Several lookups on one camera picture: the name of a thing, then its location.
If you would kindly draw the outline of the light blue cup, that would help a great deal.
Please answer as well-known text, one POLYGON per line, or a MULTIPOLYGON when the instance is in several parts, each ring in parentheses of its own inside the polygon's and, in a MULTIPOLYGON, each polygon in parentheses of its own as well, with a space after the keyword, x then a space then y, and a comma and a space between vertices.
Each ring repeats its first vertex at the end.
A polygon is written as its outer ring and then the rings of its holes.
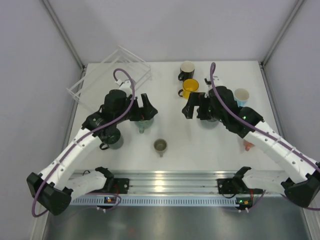
POLYGON ((239 107, 244 107, 250 97, 250 93, 244 88, 237 88, 234 91, 234 99, 239 107))

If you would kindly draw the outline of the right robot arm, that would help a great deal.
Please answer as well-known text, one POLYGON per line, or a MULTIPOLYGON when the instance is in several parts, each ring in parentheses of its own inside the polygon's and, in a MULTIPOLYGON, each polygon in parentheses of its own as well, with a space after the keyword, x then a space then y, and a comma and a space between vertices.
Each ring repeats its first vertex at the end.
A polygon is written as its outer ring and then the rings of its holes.
POLYGON ((255 170, 243 166, 230 180, 236 193, 250 189, 283 195, 295 205, 309 209, 320 191, 320 163, 298 151, 278 135, 255 110, 239 106, 233 92, 212 84, 207 92, 192 92, 182 114, 202 121, 218 121, 248 143, 258 147, 280 171, 255 170))

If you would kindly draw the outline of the black mug white inside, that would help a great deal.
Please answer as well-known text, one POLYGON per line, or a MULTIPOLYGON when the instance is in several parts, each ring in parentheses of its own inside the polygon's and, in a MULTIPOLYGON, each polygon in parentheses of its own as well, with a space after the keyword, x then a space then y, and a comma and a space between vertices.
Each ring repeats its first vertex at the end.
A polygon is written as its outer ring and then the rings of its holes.
POLYGON ((185 81, 192 79, 195 73, 195 64, 192 61, 184 61, 180 65, 180 73, 178 75, 179 81, 185 81))

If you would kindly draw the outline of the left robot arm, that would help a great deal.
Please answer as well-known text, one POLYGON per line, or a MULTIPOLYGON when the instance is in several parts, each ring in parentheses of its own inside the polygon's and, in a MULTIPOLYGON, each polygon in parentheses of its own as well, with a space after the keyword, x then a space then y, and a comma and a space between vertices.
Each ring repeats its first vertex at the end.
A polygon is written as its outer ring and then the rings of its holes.
POLYGON ((122 135, 117 125, 124 121, 145 122, 152 120, 158 110, 147 94, 141 94, 139 106, 135 89, 112 89, 104 98, 98 111, 89 115, 72 142, 40 173, 32 172, 26 179, 34 203, 40 203, 47 212, 57 216, 64 212, 78 197, 93 191, 116 194, 120 179, 105 167, 80 177, 70 177, 77 166, 96 148, 117 149, 122 135))

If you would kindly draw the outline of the yellow enamel mug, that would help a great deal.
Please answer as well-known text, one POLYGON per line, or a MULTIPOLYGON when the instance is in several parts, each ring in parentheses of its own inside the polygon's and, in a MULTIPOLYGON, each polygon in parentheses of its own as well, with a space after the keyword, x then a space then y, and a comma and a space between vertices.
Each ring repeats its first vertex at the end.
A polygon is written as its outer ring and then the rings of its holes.
POLYGON ((186 79, 182 83, 182 89, 178 91, 178 96, 181 98, 189 99, 190 94, 197 92, 199 89, 199 83, 193 78, 186 79))

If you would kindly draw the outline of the grey blue glazed mug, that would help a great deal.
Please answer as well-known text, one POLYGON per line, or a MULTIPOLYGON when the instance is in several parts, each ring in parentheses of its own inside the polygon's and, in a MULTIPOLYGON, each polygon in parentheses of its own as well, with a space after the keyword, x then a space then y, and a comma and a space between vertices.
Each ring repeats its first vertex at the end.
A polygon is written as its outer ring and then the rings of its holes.
POLYGON ((214 129, 215 127, 217 127, 219 125, 219 121, 215 120, 215 119, 208 119, 208 120, 200 120, 200 124, 203 128, 205 129, 214 129))

